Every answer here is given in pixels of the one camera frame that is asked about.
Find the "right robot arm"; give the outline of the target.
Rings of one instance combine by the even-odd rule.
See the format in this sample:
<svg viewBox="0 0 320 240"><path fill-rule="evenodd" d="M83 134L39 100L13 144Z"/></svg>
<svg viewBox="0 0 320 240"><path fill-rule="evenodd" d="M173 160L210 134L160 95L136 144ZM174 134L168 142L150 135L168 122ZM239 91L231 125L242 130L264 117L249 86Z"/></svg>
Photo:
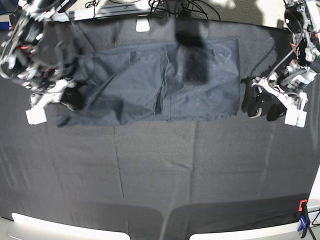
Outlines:
<svg viewBox="0 0 320 240"><path fill-rule="evenodd" d="M31 91L31 110L42 110L49 104L61 104L71 111L85 106L73 78L74 67L66 63L66 51L60 29L55 28L58 42L55 46L55 64L41 60L41 43L47 33L47 22L63 7L62 0L20 0L15 26L2 43L0 75Z"/></svg>

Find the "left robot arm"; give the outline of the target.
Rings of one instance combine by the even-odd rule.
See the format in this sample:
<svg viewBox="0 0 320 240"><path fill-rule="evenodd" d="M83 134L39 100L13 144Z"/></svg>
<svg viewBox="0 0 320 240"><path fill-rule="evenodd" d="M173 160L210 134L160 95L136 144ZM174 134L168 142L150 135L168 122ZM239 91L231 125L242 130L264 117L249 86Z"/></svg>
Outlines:
<svg viewBox="0 0 320 240"><path fill-rule="evenodd" d="M315 0L284 1L284 19L292 34L290 51L267 76L247 82L244 111L251 119L284 117L290 126L304 127L308 103L305 88L320 73L320 14Z"/></svg>

